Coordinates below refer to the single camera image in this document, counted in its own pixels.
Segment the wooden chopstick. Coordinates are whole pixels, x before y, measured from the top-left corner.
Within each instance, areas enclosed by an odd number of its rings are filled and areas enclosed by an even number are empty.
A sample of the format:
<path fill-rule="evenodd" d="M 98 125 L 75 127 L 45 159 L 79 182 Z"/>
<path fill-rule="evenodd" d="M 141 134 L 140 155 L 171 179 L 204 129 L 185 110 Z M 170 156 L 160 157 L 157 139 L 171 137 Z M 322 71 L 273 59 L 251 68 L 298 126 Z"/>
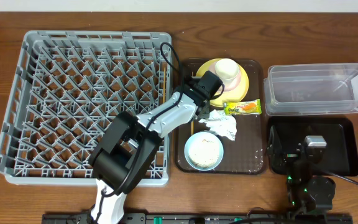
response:
<path fill-rule="evenodd" d="M 163 69 L 163 92 L 162 92 L 162 103 L 165 102 L 166 96 L 166 68 Z"/>
<path fill-rule="evenodd" d="M 194 134 L 194 121 L 191 122 L 191 136 Z"/>

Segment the white tissue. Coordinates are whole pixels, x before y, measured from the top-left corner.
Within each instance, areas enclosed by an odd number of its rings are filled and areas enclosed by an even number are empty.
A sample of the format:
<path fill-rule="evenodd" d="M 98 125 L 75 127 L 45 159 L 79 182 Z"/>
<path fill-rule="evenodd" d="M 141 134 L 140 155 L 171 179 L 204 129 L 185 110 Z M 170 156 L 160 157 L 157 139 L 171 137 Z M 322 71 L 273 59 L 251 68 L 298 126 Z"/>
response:
<path fill-rule="evenodd" d="M 204 123 L 209 131 L 215 135 L 226 137 L 231 141 L 236 139 L 236 119 L 233 115 L 226 115 L 223 110 L 213 110 L 209 113 L 208 118 L 202 118 L 199 122 Z"/>

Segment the yellow pandan cake wrapper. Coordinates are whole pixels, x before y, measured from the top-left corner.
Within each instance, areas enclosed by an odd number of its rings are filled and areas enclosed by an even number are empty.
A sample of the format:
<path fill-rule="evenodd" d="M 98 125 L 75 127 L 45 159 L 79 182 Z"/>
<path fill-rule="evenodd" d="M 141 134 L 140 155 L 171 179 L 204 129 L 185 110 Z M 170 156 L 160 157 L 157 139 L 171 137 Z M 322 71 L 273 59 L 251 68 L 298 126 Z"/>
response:
<path fill-rule="evenodd" d="M 223 103 L 223 107 L 226 115 L 248 115 L 262 113 L 259 99 L 253 101 L 226 102 Z"/>

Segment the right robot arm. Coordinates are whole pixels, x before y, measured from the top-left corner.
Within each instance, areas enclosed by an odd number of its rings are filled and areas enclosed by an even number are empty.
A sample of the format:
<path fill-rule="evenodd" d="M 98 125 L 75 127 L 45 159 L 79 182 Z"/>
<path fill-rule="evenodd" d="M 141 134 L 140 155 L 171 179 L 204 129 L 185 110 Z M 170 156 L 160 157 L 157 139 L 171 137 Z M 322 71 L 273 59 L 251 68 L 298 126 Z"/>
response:
<path fill-rule="evenodd" d="M 322 136 L 306 136 L 302 143 L 284 148 L 275 126 L 270 128 L 267 154 L 270 167 L 287 177 L 288 200 L 291 209 L 288 215 L 321 215 L 333 208 L 335 182 L 329 177 L 314 175 L 314 166 L 319 163 L 327 142 Z"/>

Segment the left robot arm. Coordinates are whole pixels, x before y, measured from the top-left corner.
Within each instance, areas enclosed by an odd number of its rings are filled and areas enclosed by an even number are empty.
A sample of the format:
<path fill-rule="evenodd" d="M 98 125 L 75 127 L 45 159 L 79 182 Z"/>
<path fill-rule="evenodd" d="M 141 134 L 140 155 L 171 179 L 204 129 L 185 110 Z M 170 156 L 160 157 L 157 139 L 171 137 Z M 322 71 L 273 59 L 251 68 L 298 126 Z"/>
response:
<path fill-rule="evenodd" d="M 165 137 L 204 113 L 223 91 L 223 81 L 207 71 L 184 79 L 155 109 L 138 115 L 124 111 L 113 119 L 89 157 L 98 186 L 93 223 L 120 222 L 127 194 L 143 179 Z"/>

